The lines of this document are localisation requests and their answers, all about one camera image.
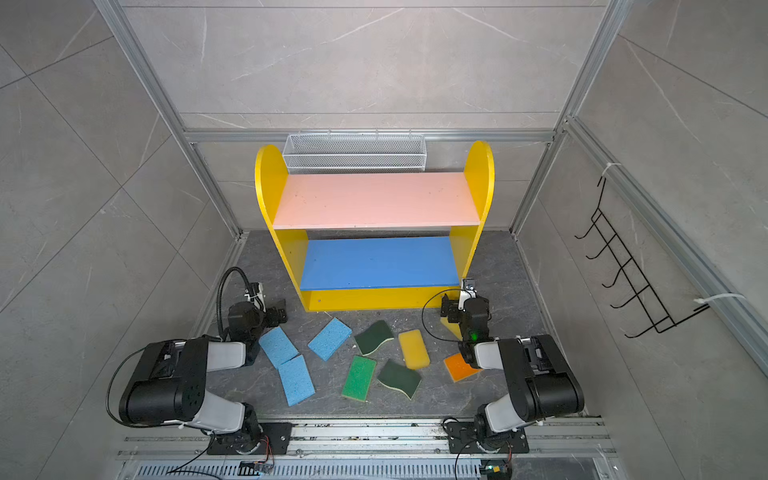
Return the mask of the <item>yellow sponge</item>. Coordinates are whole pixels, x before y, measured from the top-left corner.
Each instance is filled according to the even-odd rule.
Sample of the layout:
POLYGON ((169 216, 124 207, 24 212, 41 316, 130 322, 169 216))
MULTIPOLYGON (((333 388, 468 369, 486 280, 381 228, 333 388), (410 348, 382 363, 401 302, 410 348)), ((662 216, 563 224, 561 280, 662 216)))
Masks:
POLYGON ((430 365, 429 354, 420 330, 410 330, 398 335, 405 365, 410 370, 420 370, 430 365))
POLYGON ((446 317, 441 317, 440 322, 457 340, 462 339, 462 333, 458 323, 449 322, 446 317))

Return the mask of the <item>bright green sponge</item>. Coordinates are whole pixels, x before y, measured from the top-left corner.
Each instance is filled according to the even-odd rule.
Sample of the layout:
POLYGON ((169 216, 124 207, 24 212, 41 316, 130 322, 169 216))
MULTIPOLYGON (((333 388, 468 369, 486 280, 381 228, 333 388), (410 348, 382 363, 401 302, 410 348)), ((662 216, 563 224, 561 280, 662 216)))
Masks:
POLYGON ((376 370, 375 360, 355 356, 352 360, 341 395, 345 398, 365 402, 376 370))

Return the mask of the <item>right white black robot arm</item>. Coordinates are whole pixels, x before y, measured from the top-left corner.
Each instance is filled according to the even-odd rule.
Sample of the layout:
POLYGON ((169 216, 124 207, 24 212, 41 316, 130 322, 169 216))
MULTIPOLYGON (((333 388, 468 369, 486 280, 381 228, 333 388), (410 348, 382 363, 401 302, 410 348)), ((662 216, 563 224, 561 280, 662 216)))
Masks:
POLYGON ((458 328, 459 353, 448 359, 454 380, 480 370, 504 375, 507 393, 474 416, 469 439, 478 448, 498 450, 528 425, 583 410, 582 388, 551 335, 493 338, 489 300, 466 290, 456 300, 442 296, 440 320, 458 328))

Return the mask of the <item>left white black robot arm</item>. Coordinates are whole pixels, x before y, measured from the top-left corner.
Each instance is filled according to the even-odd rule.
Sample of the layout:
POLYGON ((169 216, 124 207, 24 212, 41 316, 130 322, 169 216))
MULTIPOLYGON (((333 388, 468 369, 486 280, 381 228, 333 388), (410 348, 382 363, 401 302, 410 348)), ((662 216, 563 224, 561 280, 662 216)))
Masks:
POLYGON ((260 307, 243 301, 228 311, 226 340, 209 336, 148 344, 118 405, 119 423, 131 428, 181 426, 213 437, 210 455, 283 455, 290 423, 261 423, 255 408, 206 390, 207 375, 254 364, 260 338, 287 321, 285 302, 260 307))

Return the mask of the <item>pink upper shelf board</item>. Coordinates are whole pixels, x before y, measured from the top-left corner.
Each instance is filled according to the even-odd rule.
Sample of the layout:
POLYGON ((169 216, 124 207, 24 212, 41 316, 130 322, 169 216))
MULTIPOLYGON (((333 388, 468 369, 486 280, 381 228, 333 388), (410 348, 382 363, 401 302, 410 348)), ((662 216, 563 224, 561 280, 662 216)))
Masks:
POLYGON ((475 226, 480 210, 460 172, 290 175, 278 230, 475 226))

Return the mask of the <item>blue sponge far left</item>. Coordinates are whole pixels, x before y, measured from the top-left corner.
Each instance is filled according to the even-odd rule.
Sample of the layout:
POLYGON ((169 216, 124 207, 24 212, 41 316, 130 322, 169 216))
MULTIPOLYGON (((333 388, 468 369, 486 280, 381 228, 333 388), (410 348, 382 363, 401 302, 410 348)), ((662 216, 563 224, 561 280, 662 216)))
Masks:
POLYGON ((299 351, 281 327, 264 333, 259 339, 259 345, 275 368, 299 355, 299 351))

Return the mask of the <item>blue sponge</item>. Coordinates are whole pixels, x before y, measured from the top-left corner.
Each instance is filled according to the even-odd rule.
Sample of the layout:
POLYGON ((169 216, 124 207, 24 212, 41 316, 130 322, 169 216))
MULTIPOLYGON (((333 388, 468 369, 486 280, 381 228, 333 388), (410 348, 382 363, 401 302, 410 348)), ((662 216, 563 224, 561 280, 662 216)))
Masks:
POLYGON ((281 327, 264 333, 259 339, 259 345, 275 368, 299 355, 299 351, 281 327))
POLYGON ((333 318, 308 344, 309 349, 323 361, 328 361, 336 350, 352 335, 352 329, 333 318))
POLYGON ((303 355, 298 355, 280 365, 278 373, 289 406, 297 405, 315 394, 303 355))

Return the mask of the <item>orange sponge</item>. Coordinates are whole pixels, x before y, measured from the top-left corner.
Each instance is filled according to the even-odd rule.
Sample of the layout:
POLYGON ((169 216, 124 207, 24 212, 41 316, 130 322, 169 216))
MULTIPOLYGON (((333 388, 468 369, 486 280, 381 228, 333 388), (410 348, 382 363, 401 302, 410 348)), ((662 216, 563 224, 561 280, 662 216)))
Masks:
POLYGON ((443 364, 451 378, 456 383, 480 372, 480 369, 469 365, 460 353, 451 355, 443 361, 443 364))

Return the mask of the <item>blue sponge lower left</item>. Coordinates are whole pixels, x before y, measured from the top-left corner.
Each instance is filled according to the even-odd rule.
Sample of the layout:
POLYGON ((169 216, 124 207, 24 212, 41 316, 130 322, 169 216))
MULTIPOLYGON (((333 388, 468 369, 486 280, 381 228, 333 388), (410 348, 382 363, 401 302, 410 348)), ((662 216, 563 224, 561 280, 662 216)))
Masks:
POLYGON ((278 373, 289 406, 297 405, 315 394, 303 355, 298 355, 280 365, 278 373))

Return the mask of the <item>blue sponge middle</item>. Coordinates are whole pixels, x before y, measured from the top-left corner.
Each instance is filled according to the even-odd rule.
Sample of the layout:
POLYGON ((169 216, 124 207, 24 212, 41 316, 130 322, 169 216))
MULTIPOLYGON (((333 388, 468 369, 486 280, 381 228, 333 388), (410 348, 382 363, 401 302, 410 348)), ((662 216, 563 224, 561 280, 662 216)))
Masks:
POLYGON ((328 361, 336 350, 352 335, 352 329, 333 318, 308 344, 309 349, 323 361, 328 361))

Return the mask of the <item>dark green scourer sponge lower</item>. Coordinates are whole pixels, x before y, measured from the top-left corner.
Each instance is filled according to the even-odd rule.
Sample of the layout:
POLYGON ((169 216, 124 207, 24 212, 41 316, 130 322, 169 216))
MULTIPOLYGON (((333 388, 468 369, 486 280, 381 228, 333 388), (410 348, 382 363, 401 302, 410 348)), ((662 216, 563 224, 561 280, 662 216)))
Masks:
POLYGON ((412 400, 422 377, 414 370, 393 360, 388 360, 377 376, 380 384, 391 390, 399 391, 412 400))

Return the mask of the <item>dark green scourer sponge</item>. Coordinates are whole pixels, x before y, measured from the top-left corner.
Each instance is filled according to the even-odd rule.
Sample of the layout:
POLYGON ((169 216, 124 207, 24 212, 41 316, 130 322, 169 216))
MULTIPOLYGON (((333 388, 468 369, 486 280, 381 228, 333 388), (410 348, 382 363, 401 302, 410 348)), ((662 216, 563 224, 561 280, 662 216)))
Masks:
POLYGON ((362 356, 374 353, 381 345, 394 338, 390 326, 384 320, 378 320, 365 331, 355 336, 355 342, 362 356))
POLYGON ((414 370, 393 360, 388 360, 377 376, 380 384, 391 390, 399 391, 412 400, 422 377, 414 370))

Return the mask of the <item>yellow shelf unit frame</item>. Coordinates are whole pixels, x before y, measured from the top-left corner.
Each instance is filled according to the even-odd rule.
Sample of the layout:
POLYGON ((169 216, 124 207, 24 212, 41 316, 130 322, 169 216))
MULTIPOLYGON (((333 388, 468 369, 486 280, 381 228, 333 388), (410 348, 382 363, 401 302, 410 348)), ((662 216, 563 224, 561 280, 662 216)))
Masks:
POLYGON ((267 145, 261 148, 254 165, 254 186, 259 208, 304 309, 308 312, 319 312, 416 309, 424 306, 435 308, 440 304, 441 295, 458 290, 462 280, 469 273, 493 201, 495 165, 490 145, 483 141, 475 142, 469 150, 465 168, 460 173, 467 178, 473 198, 480 210, 480 223, 475 226, 397 230, 278 230, 274 227, 273 221, 276 218, 279 196, 287 178, 290 175, 303 174, 289 172, 283 155, 276 146, 267 145), (303 291, 301 289, 310 241, 401 237, 447 237, 450 240, 459 283, 441 287, 325 291, 303 291))

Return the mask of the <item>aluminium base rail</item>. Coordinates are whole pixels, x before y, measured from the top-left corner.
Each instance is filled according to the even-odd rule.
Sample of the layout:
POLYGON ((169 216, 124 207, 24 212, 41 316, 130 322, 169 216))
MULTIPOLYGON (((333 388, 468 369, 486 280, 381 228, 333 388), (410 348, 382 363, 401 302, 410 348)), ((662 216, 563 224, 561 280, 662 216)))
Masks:
POLYGON ((129 435, 109 479, 624 479, 602 419, 533 424, 494 447, 437 418, 283 419, 271 451, 206 452, 202 437, 129 435))

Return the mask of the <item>black wall hook rack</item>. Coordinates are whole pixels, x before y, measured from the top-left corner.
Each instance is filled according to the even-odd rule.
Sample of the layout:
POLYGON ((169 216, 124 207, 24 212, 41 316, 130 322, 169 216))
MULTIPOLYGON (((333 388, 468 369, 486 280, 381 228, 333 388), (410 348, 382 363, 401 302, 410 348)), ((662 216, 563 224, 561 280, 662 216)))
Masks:
POLYGON ((585 240, 595 237, 600 240, 600 249, 595 253, 586 254, 585 258, 587 260, 594 261, 603 256, 608 256, 613 260, 615 266, 614 276, 610 282, 601 284, 604 289, 612 289, 620 280, 629 287, 630 294, 622 302, 611 303, 609 307, 612 310, 619 311, 629 305, 637 304, 647 320, 648 326, 646 328, 634 334, 625 333, 624 336, 627 339, 637 339, 649 332, 663 334, 708 311, 710 306, 703 304, 696 306, 684 318, 675 319, 673 317, 649 280, 640 262, 630 252, 627 244, 602 208, 606 183, 605 177, 598 179, 596 187, 599 190, 599 195, 596 206, 589 217, 590 223, 582 234, 577 234, 574 238, 585 240))

